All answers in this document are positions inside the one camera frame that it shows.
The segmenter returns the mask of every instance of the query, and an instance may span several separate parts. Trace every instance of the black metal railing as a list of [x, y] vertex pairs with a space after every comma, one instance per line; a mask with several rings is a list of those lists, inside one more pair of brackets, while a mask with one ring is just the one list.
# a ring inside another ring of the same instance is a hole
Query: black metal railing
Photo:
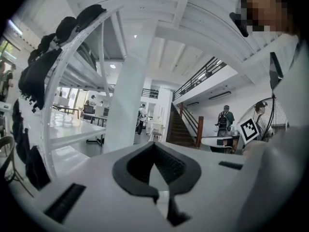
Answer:
[[155, 89], [143, 88], [142, 96], [158, 99], [159, 91]]
[[196, 72], [184, 85], [174, 93], [174, 99], [177, 99], [189, 92], [207, 78], [222, 69], [226, 64], [218, 58], [212, 57], [198, 72]]

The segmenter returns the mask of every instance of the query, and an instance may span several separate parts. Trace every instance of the fluorescent light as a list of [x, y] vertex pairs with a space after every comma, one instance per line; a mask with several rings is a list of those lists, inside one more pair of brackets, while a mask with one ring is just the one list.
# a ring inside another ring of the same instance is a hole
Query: fluorescent light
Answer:
[[4, 52], [5, 52], [5, 54], [9, 55], [10, 57], [16, 59], [12, 54], [9, 54], [7, 51], [4, 51]]
[[230, 95], [231, 94], [231, 92], [230, 91], [228, 91], [228, 92], [225, 92], [225, 93], [222, 93], [222, 94], [220, 94], [220, 95], [215, 95], [215, 96], [213, 96], [213, 97], [210, 97], [209, 98], [209, 100], [215, 100], [215, 99], [218, 99], [218, 98], [221, 98], [221, 97], [224, 97], [224, 96], [227, 96], [227, 95]]
[[14, 24], [13, 21], [8, 20], [8, 23], [10, 24], [10, 26], [11, 26], [16, 32], [18, 32], [20, 35], [23, 35], [22, 30], [20, 30], [20, 29], [18, 28], [18, 26], [16, 26], [16, 25]]
[[203, 78], [205, 75], [206, 75], [205, 73], [204, 73], [204, 74], [202, 74], [202, 75], [201, 75], [198, 79]]

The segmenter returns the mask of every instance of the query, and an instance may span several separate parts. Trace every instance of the black pants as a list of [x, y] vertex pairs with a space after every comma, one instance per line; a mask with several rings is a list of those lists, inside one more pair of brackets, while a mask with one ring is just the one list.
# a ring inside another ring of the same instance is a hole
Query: black pants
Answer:
[[143, 129], [144, 121], [140, 121], [140, 124], [135, 128], [135, 132], [137, 132], [138, 135], [141, 134], [141, 130]]

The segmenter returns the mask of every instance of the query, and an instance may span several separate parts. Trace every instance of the stair railing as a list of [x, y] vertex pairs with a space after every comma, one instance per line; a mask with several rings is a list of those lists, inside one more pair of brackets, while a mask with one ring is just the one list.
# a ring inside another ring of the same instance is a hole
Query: stair railing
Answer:
[[204, 124], [204, 117], [199, 116], [198, 121], [192, 116], [192, 114], [189, 113], [188, 109], [183, 105], [181, 102], [177, 105], [180, 109], [179, 115], [181, 118], [183, 116], [188, 121], [189, 125], [191, 126], [192, 130], [195, 133], [196, 137], [196, 147], [201, 146], [201, 139], [202, 139], [202, 133], [203, 133], [203, 124]]

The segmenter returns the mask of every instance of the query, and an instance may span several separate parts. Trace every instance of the black slot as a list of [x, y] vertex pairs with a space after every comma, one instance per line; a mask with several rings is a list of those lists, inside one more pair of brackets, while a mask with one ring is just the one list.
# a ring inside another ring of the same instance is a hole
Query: black slot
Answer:
[[219, 162], [219, 165], [227, 167], [227, 168], [236, 169], [236, 170], [241, 170], [243, 167], [243, 164], [238, 164], [238, 163], [233, 163], [233, 162], [228, 162], [228, 161], [221, 161]]
[[81, 194], [86, 189], [85, 186], [73, 183], [46, 211], [45, 214], [51, 219], [62, 223], [64, 218], [73, 208]]

